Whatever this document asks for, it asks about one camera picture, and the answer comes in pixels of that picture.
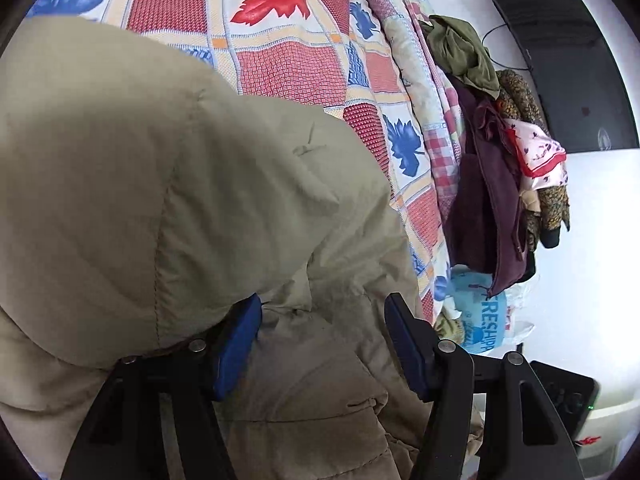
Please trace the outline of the blue printed plastic bag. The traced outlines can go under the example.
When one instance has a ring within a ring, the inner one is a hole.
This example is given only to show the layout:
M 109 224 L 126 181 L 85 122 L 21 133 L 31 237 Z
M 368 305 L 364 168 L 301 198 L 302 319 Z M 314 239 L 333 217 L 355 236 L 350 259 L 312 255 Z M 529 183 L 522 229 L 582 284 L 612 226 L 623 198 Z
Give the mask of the blue printed plastic bag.
M 527 295 L 533 282 L 516 283 L 489 296 L 490 274 L 455 266 L 450 274 L 447 299 L 463 328 L 462 347 L 469 353 L 487 354 L 500 347 L 517 346 L 535 330 L 525 316 Z

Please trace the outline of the black flat monitor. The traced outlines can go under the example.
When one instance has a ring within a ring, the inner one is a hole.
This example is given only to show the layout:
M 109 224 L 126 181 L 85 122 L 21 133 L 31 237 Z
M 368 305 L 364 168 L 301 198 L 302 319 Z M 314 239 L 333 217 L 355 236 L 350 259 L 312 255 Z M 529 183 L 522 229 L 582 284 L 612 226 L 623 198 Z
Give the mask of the black flat monitor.
M 582 0 L 492 0 L 532 73 L 550 132 L 570 153 L 638 148 L 622 76 Z

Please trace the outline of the pink checked blanket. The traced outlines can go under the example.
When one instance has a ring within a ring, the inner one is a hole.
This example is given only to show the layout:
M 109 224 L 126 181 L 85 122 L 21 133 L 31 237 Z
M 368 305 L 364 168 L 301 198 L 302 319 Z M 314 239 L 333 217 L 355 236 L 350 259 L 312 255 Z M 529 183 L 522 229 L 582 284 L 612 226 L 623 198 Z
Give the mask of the pink checked blanket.
M 430 22 L 428 0 L 367 0 L 382 25 L 410 96 L 435 182 L 440 215 L 447 218 L 458 192 L 464 135 L 457 91 L 434 61 L 422 27 Z

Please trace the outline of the black device with light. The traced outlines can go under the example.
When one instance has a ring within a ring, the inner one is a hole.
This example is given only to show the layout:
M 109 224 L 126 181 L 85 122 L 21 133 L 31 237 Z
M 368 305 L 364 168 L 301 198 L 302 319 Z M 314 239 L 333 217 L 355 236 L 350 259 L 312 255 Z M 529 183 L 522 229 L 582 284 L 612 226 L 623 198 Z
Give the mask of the black device with light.
M 591 377 L 543 362 L 532 361 L 529 365 L 548 394 L 568 435 L 576 441 L 596 403 L 599 383 Z

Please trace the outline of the dark maroon garment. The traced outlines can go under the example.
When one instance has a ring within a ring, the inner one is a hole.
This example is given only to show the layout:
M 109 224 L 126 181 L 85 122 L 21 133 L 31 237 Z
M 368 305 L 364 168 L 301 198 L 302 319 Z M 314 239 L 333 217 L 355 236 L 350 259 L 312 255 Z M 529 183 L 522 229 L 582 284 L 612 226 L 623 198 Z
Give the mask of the dark maroon garment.
M 491 276 L 493 297 L 518 282 L 527 268 L 521 167 L 495 100 L 449 78 L 465 126 L 459 183 L 445 236 L 452 264 Z

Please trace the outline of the leaf patterned plaid quilt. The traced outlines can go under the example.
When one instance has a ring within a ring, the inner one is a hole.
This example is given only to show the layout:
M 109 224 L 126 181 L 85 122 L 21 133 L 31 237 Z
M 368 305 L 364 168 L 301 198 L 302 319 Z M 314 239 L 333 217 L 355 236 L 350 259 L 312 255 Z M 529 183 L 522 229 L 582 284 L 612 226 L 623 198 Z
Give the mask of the leaf patterned plaid quilt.
M 35 0 L 29 15 L 78 15 L 128 29 L 198 58 L 241 94 L 320 105 L 343 119 L 390 181 L 390 203 L 411 243 L 420 317 L 454 318 L 430 159 L 367 0 Z

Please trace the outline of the brown leopard print garment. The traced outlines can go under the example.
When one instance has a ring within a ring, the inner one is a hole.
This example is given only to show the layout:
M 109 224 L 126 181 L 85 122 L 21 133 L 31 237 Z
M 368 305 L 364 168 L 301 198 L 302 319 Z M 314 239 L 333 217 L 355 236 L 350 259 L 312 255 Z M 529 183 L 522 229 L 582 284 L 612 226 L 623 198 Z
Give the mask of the brown leopard print garment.
M 499 70 L 497 77 L 498 109 L 522 172 L 528 249 L 555 248 L 561 230 L 570 228 L 566 151 L 552 138 L 526 80 L 513 70 Z

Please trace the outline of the olive green puffer jacket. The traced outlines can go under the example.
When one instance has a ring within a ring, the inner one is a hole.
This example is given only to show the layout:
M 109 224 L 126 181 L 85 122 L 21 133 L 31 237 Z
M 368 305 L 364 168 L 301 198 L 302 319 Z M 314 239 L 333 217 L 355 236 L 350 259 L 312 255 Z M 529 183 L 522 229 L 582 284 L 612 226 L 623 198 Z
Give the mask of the olive green puffer jacket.
M 63 471 L 117 361 L 181 344 L 257 295 L 217 406 L 242 479 L 405 479 L 431 408 L 383 318 L 419 307 L 390 185 L 315 106 L 240 96 L 193 56 L 72 16 L 1 59 L 1 416 Z

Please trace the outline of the pink floral scarf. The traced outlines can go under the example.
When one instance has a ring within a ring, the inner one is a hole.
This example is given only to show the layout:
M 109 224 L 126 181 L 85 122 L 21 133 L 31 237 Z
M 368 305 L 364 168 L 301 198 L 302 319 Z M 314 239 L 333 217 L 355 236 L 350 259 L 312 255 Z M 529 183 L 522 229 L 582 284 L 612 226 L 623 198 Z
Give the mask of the pink floral scarf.
M 506 119 L 506 163 L 521 194 L 565 186 L 566 151 L 539 126 Z

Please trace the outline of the olive green hanging garment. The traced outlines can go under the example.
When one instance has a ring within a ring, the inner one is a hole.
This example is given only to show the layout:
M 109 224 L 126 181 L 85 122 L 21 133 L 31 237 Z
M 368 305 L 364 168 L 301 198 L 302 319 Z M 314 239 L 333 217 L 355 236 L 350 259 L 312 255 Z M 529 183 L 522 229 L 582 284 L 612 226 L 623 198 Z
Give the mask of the olive green hanging garment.
M 500 84 L 487 49 L 468 22 L 432 14 L 420 23 L 432 57 L 447 75 L 497 99 Z

